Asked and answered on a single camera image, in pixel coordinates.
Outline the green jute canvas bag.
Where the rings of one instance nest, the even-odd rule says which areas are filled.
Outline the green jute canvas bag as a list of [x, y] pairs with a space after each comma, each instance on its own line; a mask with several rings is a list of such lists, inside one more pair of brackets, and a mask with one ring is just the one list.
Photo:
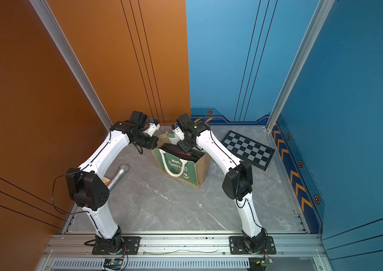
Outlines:
[[177, 145], [178, 141], [179, 139], [175, 137], [175, 134], [165, 133], [160, 135], [158, 137], [157, 147], [152, 150], [152, 154], [161, 172], [193, 187], [199, 188], [207, 176], [211, 158], [204, 151], [201, 151], [204, 152], [205, 155], [195, 163], [193, 161], [180, 159], [161, 149], [165, 143]]

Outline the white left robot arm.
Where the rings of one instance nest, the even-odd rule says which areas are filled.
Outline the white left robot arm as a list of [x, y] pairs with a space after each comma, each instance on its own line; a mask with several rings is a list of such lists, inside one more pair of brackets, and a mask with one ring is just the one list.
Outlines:
[[133, 111], [126, 121], [118, 121], [108, 130], [105, 140], [78, 168], [69, 168], [65, 174], [70, 199], [82, 208], [95, 228], [95, 244], [116, 253], [123, 248], [121, 230], [108, 206], [110, 189], [103, 182], [107, 169], [119, 153], [133, 144], [139, 153], [153, 150], [160, 128], [156, 119]]

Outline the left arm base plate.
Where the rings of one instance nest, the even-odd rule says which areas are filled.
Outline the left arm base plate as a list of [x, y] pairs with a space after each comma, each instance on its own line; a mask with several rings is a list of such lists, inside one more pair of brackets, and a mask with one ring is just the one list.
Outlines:
[[141, 237], [118, 236], [113, 239], [103, 239], [95, 236], [93, 255], [137, 255]]

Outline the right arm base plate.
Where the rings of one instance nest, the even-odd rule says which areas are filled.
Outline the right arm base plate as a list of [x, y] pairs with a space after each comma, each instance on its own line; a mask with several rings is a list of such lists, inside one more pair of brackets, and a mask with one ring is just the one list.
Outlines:
[[266, 254], [276, 255], [276, 245], [271, 236], [257, 236], [249, 238], [244, 236], [230, 236], [229, 248], [232, 255]]

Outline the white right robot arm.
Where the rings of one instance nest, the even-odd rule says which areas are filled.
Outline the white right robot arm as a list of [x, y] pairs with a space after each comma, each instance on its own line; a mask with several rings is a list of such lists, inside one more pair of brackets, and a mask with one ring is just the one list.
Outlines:
[[261, 225], [254, 206], [251, 164], [223, 146], [206, 122], [194, 122], [188, 114], [178, 117], [172, 130], [179, 137], [177, 145], [183, 152], [188, 153], [198, 147], [221, 168], [225, 174], [223, 191], [237, 205], [246, 250], [250, 254], [260, 253], [267, 244], [268, 233]]

